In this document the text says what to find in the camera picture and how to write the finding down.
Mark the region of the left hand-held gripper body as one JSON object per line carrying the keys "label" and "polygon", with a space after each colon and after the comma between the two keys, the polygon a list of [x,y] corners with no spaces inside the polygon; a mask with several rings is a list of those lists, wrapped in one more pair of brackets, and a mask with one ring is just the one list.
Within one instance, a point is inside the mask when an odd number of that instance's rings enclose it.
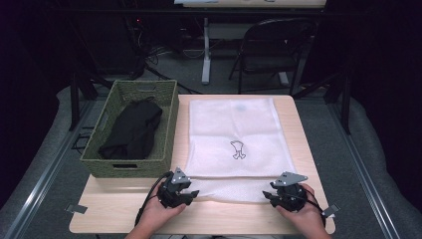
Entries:
{"label": "left hand-held gripper body", "polygon": [[191,180],[188,176],[180,167],[176,167],[174,171],[170,172],[170,175],[165,181],[160,184],[157,192],[158,199],[165,208],[174,208],[180,204],[184,204],[181,202],[181,198],[191,195],[182,193],[182,190],[188,188],[190,185]]}

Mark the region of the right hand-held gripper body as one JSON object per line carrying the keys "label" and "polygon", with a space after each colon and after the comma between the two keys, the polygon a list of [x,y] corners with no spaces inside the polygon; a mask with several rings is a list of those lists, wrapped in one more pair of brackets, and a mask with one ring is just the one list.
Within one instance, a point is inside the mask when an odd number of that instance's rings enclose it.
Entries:
{"label": "right hand-held gripper body", "polygon": [[300,182],[307,179],[304,175],[285,171],[271,183],[271,186],[277,190],[283,208],[294,212],[300,211],[305,206],[308,197]]}

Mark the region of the black garment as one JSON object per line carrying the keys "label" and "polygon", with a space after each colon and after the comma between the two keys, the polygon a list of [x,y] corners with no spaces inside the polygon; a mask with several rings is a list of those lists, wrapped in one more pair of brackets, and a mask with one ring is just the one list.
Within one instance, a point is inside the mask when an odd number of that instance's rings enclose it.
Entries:
{"label": "black garment", "polygon": [[131,102],[118,115],[99,154],[105,159],[146,159],[154,147],[162,113],[151,99]]}

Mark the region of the green woven basket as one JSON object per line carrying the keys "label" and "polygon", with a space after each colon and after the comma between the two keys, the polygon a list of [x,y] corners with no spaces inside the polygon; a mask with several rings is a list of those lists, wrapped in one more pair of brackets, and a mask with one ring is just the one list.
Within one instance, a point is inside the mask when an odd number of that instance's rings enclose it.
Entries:
{"label": "green woven basket", "polygon": [[[162,109],[162,116],[154,132],[154,145],[146,159],[108,159],[100,148],[109,138],[114,122],[131,103],[151,100]],[[171,167],[172,152],[179,108],[177,82],[115,81],[98,119],[81,162],[96,178],[156,178]]]}

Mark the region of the white mesh laundry bag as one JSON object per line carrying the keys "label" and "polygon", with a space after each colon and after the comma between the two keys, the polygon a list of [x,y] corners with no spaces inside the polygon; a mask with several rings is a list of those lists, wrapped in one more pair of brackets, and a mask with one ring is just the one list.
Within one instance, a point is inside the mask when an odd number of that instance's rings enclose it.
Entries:
{"label": "white mesh laundry bag", "polygon": [[294,172],[271,98],[195,100],[189,104],[185,173],[202,199],[263,203],[282,172]]}

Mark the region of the person's left hand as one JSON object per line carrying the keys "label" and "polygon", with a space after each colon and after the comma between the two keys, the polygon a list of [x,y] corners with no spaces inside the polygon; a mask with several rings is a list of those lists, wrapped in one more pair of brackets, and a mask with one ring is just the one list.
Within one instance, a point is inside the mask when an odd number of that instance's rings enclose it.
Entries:
{"label": "person's left hand", "polygon": [[157,231],[170,219],[181,214],[186,207],[186,204],[180,204],[174,208],[165,208],[159,199],[156,196],[153,196],[148,200],[139,219],[138,226],[143,229]]}

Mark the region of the person's right hand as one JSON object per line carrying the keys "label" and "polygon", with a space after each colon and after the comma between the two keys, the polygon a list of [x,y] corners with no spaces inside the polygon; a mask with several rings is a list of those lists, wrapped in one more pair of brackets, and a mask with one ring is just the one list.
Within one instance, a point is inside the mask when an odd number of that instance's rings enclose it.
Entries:
{"label": "person's right hand", "polygon": [[308,202],[299,212],[290,212],[281,206],[277,206],[276,210],[301,233],[326,232],[319,210]]}

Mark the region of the metal table clip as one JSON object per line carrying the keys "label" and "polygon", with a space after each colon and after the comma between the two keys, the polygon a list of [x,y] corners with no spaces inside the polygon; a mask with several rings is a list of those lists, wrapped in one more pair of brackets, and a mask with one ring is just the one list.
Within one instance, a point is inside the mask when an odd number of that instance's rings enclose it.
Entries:
{"label": "metal table clip", "polygon": [[340,210],[340,208],[339,208],[336,204],[333,204],[333,205],[329,206],[327,209],[325,209],[325,210],[321,213],[321,215],[322,215],[324,218],[334,217],[335,213],[336,213],[337,211],[339,211],[339,210]]}
{"label": "metal table clip", "polygon": [[70,213],[85,214],[87,211],[87,207],[83,205],[68,204],[65,210]]}

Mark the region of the black metal stand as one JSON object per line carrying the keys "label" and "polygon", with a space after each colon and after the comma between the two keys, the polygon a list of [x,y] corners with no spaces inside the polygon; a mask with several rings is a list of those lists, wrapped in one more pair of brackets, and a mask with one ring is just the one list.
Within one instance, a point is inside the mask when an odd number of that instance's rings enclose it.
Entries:
{"label": "black metal stand", "polygon": [[70,130],[75,129],[80,121],[79,93],[82,93],[88,101],[94,101],[99,95],[95,88],[95,84],[100,84],[109,90],[112,87],[112,82],[89,71],[77,71],[72,76],[70,84],[72,110]]}
{"label": "black metal stand", "polygon": [[295,100],[300,99],[324,85],[328,85],[328,90],[323,96],[323,99],[327,104],[334,104],[338,98],[341,98],[340,125],[347,134],[350,134],[349,112],[351,79],[346,73],[335,73],[317,83],[311,84],[304,90],[293,94],[293,98]]}

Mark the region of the white-legged desk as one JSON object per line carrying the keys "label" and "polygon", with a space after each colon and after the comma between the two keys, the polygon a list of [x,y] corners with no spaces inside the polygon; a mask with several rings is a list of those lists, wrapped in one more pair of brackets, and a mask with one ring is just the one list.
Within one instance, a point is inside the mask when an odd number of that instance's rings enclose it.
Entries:
{"label": "white-legged desk", "polygon": [[[322,10],[327,0],[174,0],[175,5],[195,10]],[[210,83],[211,43],[215,40],[242,39],[250,23],[216,23],[203,17],[204,62],[202,84]]]}

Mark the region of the black folding chair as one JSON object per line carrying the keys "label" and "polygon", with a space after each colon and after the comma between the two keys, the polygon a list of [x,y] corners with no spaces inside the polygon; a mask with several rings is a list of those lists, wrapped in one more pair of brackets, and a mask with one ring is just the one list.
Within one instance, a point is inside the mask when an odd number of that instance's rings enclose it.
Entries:
{"label": "black folding chair", "polygon": [[244,75],[291,72],[289,94],[298,81],[304,45],[310,41],[317,23],[307,18],[269,19],[246,31],[229,78],[238,71],[238,94]]}

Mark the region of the aluminium floor rail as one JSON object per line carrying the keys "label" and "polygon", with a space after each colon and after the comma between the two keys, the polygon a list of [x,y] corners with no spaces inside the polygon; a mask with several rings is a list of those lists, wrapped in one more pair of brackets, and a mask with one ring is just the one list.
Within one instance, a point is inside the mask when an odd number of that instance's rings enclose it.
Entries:
{"label": "aluminium floor rail", "polygon": [[0,209],[0,239],[76,239],[69,229],[88,172],[71,149],[83,126],[94,126],[103,103],[86,102],[76,128],[68,130],[68,108],[60,110],[35,158],[5,206]]}
{"label": "aluminium floor rail", "polygon": [[380,226],[380,229],[385,239],[401,239],[391,219],[391,216],[385,207],[385,203],[381,198],[378,190],[376,189],[372,178],[370,177],[370,174],[352,139],[352,136],[346,133],[345,129],[341,124],[339,109],[332,104],[328,104],[327,109],[331,117],[333,118],[335,126],[339,131],[341,138],[346,144],[346,147],[351,155],[351,163],[354,167],[355,174],[359,180],[359,183],[365,193],[371,210]]}

